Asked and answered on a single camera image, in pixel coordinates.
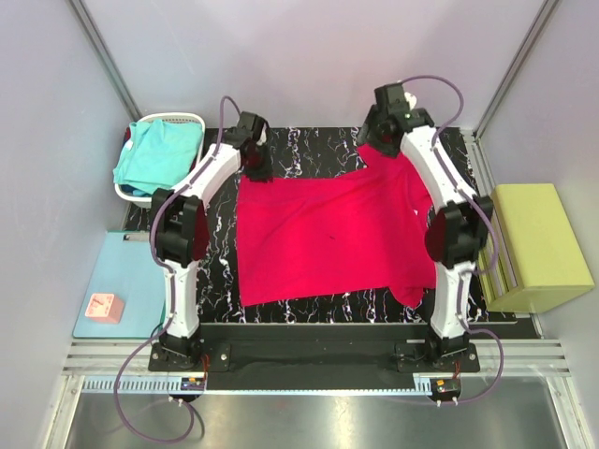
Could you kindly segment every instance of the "small pink box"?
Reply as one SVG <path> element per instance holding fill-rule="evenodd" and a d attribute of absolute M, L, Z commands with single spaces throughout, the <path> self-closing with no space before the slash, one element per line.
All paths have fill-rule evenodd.
<path fill-rule="evenodd" d="M 121 321 L 123 301 L 112 293 L 94 293 L 87 305 L 85 316 L 98 323 L 116 325 Z"/>

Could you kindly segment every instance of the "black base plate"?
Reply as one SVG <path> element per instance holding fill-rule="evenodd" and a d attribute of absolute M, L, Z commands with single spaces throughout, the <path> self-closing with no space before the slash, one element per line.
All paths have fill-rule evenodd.
<path fill-rule="evenodd" d="M 210 360 L 210 372 L 228 371 L 228 364 L 231 359 L 230 344 L 221 342 L 204 343 L 203 349 L 204 354 Z M 201 359 L 190 361 L 186 357 L 165 351 L 160 343 L 154 343 L 148 370 L 154 372 L 202 371 L 203 366 Z"/>
<path fill-rule="evenodd" d="M 456 360 L 460 361 L 460 372 L 480 372 L 478 353 L 473 343 L 468 345 L 466 353 L 459 357 L 448 357 L 432 364 L 427 360 L 418 360 L 422 354 L 423 343 L 397 343 L 397 371 L 406 374 L 419 372 L 446 372 L 453 374 L 456 370 Z"/>

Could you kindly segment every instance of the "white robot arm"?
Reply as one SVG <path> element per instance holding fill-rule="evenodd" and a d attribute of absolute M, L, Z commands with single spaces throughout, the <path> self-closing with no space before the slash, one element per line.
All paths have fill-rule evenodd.
<path fill-rule="evenodd" d="M 199 319 L 196 306 L 197 268 L 206 254 L 209 230 L 206 209 L 223 183 L 240 168 L 253 181 L 271 178 L 268 153 L 268 123 L 255 114 L 242 112 L 237 126 L 224 133 L 223 140 L 212 144 L 206 155 L 181 182 L 167 191 L 158 189 L 152 197 L 151 220 L 167 199 L 183 192 L 158 217 L 155 238 L 156 255 L 172 271 L 164 268 L 166 310 L 174 316 L 160 336 L 165 351 L 188 360 L 199 357 Z"/>
<path fill-rule="evenodd" d="M 464 353 L 470 280 L 478 253 L 485 246 L 488 229 L 471 202 L 490 219 L 493 204 L 479 197 L 458 173 L 437 139 L 425 109 L 414 109 L 414 97 L 400 82 L 374 90 L 372 105 L 358 134 L 358 144 L 369 143 L 379 152 L 396 157 L 402 152 L 414 165 L 429 191 L 435 215 L 425 243 L 437 275 L 435 305 L 425 356 L 435 362 Z"/>

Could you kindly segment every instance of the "cable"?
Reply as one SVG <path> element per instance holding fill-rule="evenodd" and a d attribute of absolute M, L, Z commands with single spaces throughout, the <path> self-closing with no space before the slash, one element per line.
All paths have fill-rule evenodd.
<path fill-rule="evenodd" d="M 204 439 L 204 435 L 206 435 L 206 426 L 204 426 L 204 420 L 202 419 L 202 415 L 196 410 L 196 408 L 191 405 L 191 408 L 194 410 L 194 415 L 196 416 L 197 421 L 199 422 L 200 432 L 199 432 L 199 441 Z"/>
<path fill-rule="evenodd" d="M 196 363 L 194 363 L 191 367 L 183 368 L 183 369 L 186 369 L 187 371 L 194 371 L 194 370 L 196 370 L 196 368 L 199 366 L 199 363 L 201 362 L 201 364 L 203 366 L 202 371 L 204 372 L 204 375 L 206 376 L 206 378 L 208 378 L 208 368 L 207 368 L 208 364 L 204 361 L 204 355 L 206 356 L 206 358 L 208 358 L 207 354 L 202 354 L 199 357 L 199 360 Z"/>
<path fill-rule="evenodd" d="M 148 405 L 146 405 L 145 407 L 143 407 L 142 409 L 138 410 L 138 412 L 133 417 L 129 418 L 129 421 L 133 421 L 133 420 L 141 417 L 142 415 L 144 415 L 150 409 L 152 409 L 158 405 L 161 405 L 161 404 L 166 404 L 168 402 L 172 402 L 172 401 L 168 400 L 167 398 L 161 398 L 161 399 L 155 400 L 155 401 L 149 403 Z M 90 418 L 92 427 L 99 435 L 110 435 L 111 433 L 117 432 L 117 431 L 121 430 L 122 428 L 124 428 L 124 424 L 121 423 L 120 425 L 113 427 L 113 428 L 109 428 L 108 430 L 103 429 L 94 419 L 94 415 L 97 413 L 94 412 L 93 404 L 92 404 L 92 410 L 90 411 L 89 418 Z"/>
<path fill-rule="evenodd" d="M 202 354 L 202 356 L 200 357 L 200 360 L 202 362 L 204 378 L 202 379 L 202 381 L 199 384 L 195 384 L 192 386 L 191 384 L 193 384 L 194 382 L 190 381 L 189 384 L 185 386 L 186 390 L 201 392 L 199 394 L 199 396 L 203 395 L 204 392 L 206 391 L 206 385 L 208 382 L 208 366 L 210 365 L 210 359 L 208 358 L 207 354 Z"/>
<path fill-rule="evenodd" d="M 131 360 L 133 360 L 135 358 L 135 356 L 137 354 L 139 354 L 139 352 L 144 347 L 146 347 L 148 344 L 152 343 L 152 341 L 154 339 L 159 338 L 161 335 L 163 335 L 165 332 L 167 332 L 168 328 L 170 327 L 170 325 L 172 325 L 172 322 L 174 320 L 174 317 L 175 317 L 175 270 L 170 265 L 161 261 L 158 258 L 158 255 L 156 254 L 155 243 L 156 243 L 156 233 L 158 231 L 158 223 L 160 222 L 161 218 L 164 216 L 167 208 L 170 207 L 170 205 L 182 193 L 184 193 L 195 181 L 197 181 L 197 179 L 201 176 L 201 174 L 204 171 L 206 171 L 206 168 L 214 160 L 215 156 L 219 153 L 220 147 L 221 147 L 221 142 L 223 140 L 223 132 L 225 129 L 225 102 L 227 100 L 233 105 L 235 110 L 239 114 L 241 114 L 239 107 L 237 106 L 235 101 L 233 101 L 233 99 L 230 96 L 224 95 L 221 98 L 220 111 L 219 111 L 220 113 L 219 113 L 219 124 L 218 124 L 218 136 L 216 138 L 216 148 L 214 149 L 214 153 L 211 156 L 209 156 L 208 158 L 200 161 L 200 167 L 197 170 L 197 173 L 194 176 L 192 176 L 192 178 L 189 180 L 189 183 L 185 184 L 183 187 L 181 187 L 179 190 L 177 190 L 173 195 L 171 195 L 164 202 L 164 204 L 160 207 L 160 209 L 158 209 L 158 212 L 156 213 L 156 216 L 152 222 L 152 228 L 150 229 L 150 249 L 152 252 L 152 259 L 154 260 L 156 265 L 164 268 L 168 272 L 168 281 L 170 283 L 170 311 L 168 312 L 167 322 L 165 323 L 165 325 L 162 327 L 162 329 L 156 335 L 151 335 L 149 339 L 144 341 L 138 348 L 136 348 L 129 355 L 129 357 L 123 362 L 121 368 L 119 369 L 119 372 L 116 375 L 114 387 L 112 389 L 112 395 L 114 397 L 114 405 L 116 407 L 116 412 L 119 414 L 119 417 L 121 418 L 121 421 L 123 421 L 124 426 L 129 431 L 131 431 L 133 434 L 137 435 L 138 437 L 142 438 L 143 440 L 145 440 L 147 442 L 157 442 L 157 443 L 161 443 L 161 444 L 175 444 L 177 442 L 182 442 L 191 433 L 191 430 L 194 426 L 194 419 L 195 419 L 194 418 L 194 416 L 195 416 L 194 410 L 195 409 L 187 402 L 180 400 L 179 401 L 180 405 L 184 405 L 186 407 L 187 411 L 189 412 L 189 416 L 190 416 L 189 428 L 183 433 L 183 435 L 181 435 L 180 437 L 177 437 L 177 438 L 170 439 L 170 440 L 162 440 L 162 439 L 153 438 L 148 435 L 145 435 L 144 433 L 142 433 L 142 432 L 138 431 L 136 428 L 134 428 L 133 425 L 127 420 L 126 416 L 124 415 L 123 408 L 121 407 L 121 401 L 119 400 L 118 388 L 119 388 L 119 384 L 121 383 L 121 377 L 123 376 L 124 370 L 126 369 L 127 365 L 129 365 Z"/>
<path fill-rule="evenodd" d="M 456 361 L 456 372 L 453 373 L 453 379 L 458 379 L 460 377 L 460 361 Z"/>
<path fill-rule="evenodd" d="M 468 203 L 470 203 L 470 206 L 472 206 L 472 208 L 480 216 L 480 219 L 483 221 L 483 223 L 489 230 L 489 234 L 490 234 L 491 240 L 493 242 L 493 256 L 491 257 L 491 260 L 490 260 L 487 268 L 483 269 L 483 270 L 479 270 L 476 268 L 475 269 L 465 269 L 463 272 L 460 273 L 460 279 L 458 280 L 458 309 L 456 310 L 456 312 L 457 312 L 458 320 L 460 321 L 461 326 L 463 327 L 464 331 L 469 333 L 470 335 L 486 334 L 486 335 L 490 336 L 497 342 L 497 348 L 499 349 L 499 368 L 497 369 L 497 375 L 491 382 L 490 386 L 487 389 L 485 389 L 482 393 L 479 393 L 478 395 L 475 395 L 472 398 L 467 398 L 467 399 L 463 399 L 460 401 L 460 404 L 468 404 L 468 403 L 475 402 L 476 400 L 479 400 L 479 399 L 485 397 L 486 395 L 488 395 L 492 390 L 494 390 L 497 387 L 497 384 L 499 383 L 499 381 L 502 377 L 502 374 L 504 372 L 504 347 L 502 345 L 501 340 L 499 339 L 499 337 L 497 337 L 497 335 L 494 332 L 492 332 L 488 329 L 471 330 L 470 327 L 468 327 L 467 321 L 465 321 L 463 319 L 462 309 L 461 309 L 461 296 L 463 293 L 463 276 L 465 276 L 467 274 L 478 274 L 478 275 L 485 274 L 485 273 L 488 273 L 489 271 L 491 271 L 492 269 L 494 269 L 495 266 L 497 265 L 497 260 L 499 258 L 499 245 L 498 245 L 497 235 L 495 234 L 495 230 L 493 229 L 493 226 L 491 225 L 489 218 L 487 218 L 487 215 L 485 214 L 485 212 L 482 209 L 480 209 L 480 207 L 476 204 L 476 202 L 472 198 L 470 198 L 468 195 L 466 195 L 463 190 L 460 189 L 460 187 L 458 186 L 458 181 L 452 176 L 451 171 L 449 170 L 449 167 L 447 166 L 447 164 L 443 160 L 443 157 L 441 156 L 438 149 L 436 148 L 437 139 L 439 138 L 441 133 L 448 126 L 450 126 L 453 122 L 455 122 L 456 119 L 458 119 L 458 117 L 460 117 L 460 114 L 464 109 L 464 95 L 461 93 L 458 86 L 456 86 L 453 82 L 451 82 L 450 80 L 448 80 L 446 78 L 439 77 L 437 75 L 417 75 L 414 77 L 406 78 L 405 80 L 401 80 L 400 83 L 404 84 L 406 82 L 415 81 L 415 80 L 438 80 L 438 81 L 441 81 L 443 84 L 446 84 L 447 86 L 451 87 L 453 89 L 453 91 L 458 95 L 458 99 L 460 101 L 458 111 L 454 114 L 453 117 L 451 117 L 449 120 L 444 122 L 441 126 L 439 126 L 437 131 L 434 133 L 434 135 L 432 136 L 432 140 L 431 140 L 431 150 L 434 152 L 434 154 L 437 158 L 437 161 L 439 162 L 439 164 L 441 165 L 441 168 L 443 169 L 443 171 L 445 172 L 445 174 L 451 181 L 451 184 L 453 185 L 453 187 L 456 189 L 456 191 L 460 194 L 460 196 L 462 198 L 464 198 L 466 201 L 468 201 Z"/>
<path fill-rule="evenodd" d="M 410 363 L 416 363 L 419 362 L 420 360 L 424 360 L 424 357 L 426 357 L 426 353 L 419 355 L 418 357 L 415 357 L 413 355 L 404 355 L 403 357 L 398 357 L 400 360 L 406 360 Z"/>
<path fill-rule="evenodd" d="M 158 328 L 159 328 L 161 325 L 162 325 L 162 323 L 158 323 L 158 324 L 156 325 L 156 327 L 153 329 L 153 331 L 152 331 L 152 332 L 150 332 L 150 337 L 153 337 L 153 334 L 155 334 L 155 333 L 156 333 L 156 330 L 158 330 Z"/>

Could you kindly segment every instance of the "red shirt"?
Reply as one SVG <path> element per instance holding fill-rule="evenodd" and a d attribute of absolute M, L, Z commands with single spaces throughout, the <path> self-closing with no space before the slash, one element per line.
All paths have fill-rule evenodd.
<path fill-rule="evenodd" d="M 425 246 L 431 198 L 412 164 L 358 149 L 367 168 L 333 179 L 242 178 L 241 304 L 389 287 L 408 307 L 434 288 Z"/>

